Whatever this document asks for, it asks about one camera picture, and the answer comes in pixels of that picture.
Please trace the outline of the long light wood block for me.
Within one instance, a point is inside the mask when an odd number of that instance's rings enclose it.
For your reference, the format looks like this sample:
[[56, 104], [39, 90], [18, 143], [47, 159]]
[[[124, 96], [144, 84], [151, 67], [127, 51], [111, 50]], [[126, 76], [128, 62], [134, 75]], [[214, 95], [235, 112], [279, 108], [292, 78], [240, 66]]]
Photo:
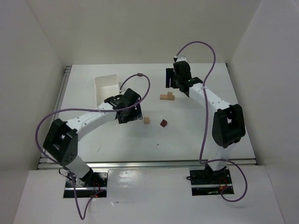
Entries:
[[174, 95], [160, 94], [160, 100], [175, 100]]

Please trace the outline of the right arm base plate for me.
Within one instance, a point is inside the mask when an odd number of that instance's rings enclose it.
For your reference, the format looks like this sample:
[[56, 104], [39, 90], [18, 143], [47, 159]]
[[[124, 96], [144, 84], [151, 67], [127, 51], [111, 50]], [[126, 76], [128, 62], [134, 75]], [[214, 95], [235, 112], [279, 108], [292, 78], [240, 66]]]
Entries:
[[189, 176], [186, 177], [191, 183], [192, 196], [212, 196], [220, 195], [224, 189], [225, 194], [234, 194], [232, 179], [229, 169], [224, 174], [208, 179], [204, 170], [190, 170]]

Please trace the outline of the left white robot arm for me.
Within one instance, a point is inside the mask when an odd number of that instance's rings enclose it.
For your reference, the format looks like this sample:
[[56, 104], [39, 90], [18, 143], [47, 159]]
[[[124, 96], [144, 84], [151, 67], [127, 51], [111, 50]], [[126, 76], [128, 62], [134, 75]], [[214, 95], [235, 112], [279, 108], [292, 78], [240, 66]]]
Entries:
[[122, 94], [105, 99], [94, 112], [68, 121], [56, 119], [50, 126], [43, 148], [82, 185], [87, 186], [96, 174], [78, 155], [79, 141], [105, 123], [117, 120], [124, 124], [141, 120], [141, 107], [137, 105], [140, 100], [141, 96], [128, 88]]

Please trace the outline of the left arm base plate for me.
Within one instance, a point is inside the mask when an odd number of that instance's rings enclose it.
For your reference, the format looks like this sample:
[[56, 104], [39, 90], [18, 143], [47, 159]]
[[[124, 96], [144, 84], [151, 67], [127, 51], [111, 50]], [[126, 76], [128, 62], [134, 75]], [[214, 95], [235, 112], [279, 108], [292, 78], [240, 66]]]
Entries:
[[81, 181], [73, 175], [74, 183], [69, 172], [60, 168], [58, 173], [66, 178], [63, 198], [74, 198], [74, 186], [76, 189], [77, 198], [106, 198], [107, 197], [107, 181], [108, 171], [94, 172], [91, 179], [87, 182]]

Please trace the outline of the dark red wood cube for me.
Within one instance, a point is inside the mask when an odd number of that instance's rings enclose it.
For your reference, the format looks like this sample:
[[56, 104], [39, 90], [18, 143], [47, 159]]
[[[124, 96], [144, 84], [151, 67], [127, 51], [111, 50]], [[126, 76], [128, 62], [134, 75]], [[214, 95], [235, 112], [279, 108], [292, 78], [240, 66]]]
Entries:
[[162, 126], [162, 127], [166, 127], [167, 124], [168, 124], [168, 122], [167, 122], [166, 120], [163, 119], [163, 120], [161, 121], [161, 123], [160, 123], [160, 126]]

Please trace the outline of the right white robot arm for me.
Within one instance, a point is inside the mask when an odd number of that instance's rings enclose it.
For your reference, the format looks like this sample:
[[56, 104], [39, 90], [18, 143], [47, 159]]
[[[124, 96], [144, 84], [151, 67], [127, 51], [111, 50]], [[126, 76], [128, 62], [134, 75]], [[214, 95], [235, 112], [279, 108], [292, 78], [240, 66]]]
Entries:
[[245, 135], [242, 107], [232, 105], [204, 86], [198, 77], [192, 77], [184, 56], [174, 57], [173, 68], [166, 69], [166, 87], [179, 89], [206, 110], [203, 140], [209, 140], [210, 157], [202, 174], [195, 181], [217, 181], [227, 168], [227, 161], [235, 144]]

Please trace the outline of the white plastic bin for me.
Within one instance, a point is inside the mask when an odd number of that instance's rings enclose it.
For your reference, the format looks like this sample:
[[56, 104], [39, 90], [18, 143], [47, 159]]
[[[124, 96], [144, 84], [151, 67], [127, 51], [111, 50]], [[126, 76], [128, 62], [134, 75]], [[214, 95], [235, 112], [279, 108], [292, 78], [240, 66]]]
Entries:
[[118, 76], [116, 74], [95, 78], [96, 100], [99, 106], [105, 99], [120, 93]]

